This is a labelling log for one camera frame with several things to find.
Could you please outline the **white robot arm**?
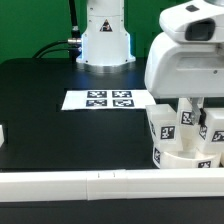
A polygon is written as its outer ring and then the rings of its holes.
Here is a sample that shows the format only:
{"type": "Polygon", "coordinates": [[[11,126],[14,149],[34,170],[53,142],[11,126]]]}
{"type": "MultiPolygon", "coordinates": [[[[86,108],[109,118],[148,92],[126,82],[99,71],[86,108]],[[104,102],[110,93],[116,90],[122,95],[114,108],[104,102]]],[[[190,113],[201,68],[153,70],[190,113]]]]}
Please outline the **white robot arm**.
{"type": "MultiPolygon", "coordinates": [[[[224,97],[224,0],[190,0],[165,9],[153,40],[145,86],[155,98],[189,98],[193,120],[201,98],[224,97]]],[[[87,0],[87,28],[79,66],[97,73],[135,61],[124,28],[124,0],[87,0]]]]}

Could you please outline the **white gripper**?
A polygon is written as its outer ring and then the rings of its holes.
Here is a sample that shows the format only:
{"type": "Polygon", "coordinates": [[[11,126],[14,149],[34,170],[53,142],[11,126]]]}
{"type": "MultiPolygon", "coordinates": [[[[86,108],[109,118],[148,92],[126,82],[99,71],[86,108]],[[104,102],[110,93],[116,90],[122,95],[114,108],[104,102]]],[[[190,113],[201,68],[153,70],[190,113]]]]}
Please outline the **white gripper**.
{"type": "Polygon", "coordinates": [[[202,97],[224,97],[224,55],[216,44],[173,41],[165,33],[153,41],[145,86],[154,98],[189,98],[193,125],[205,125],[202,97]]]}

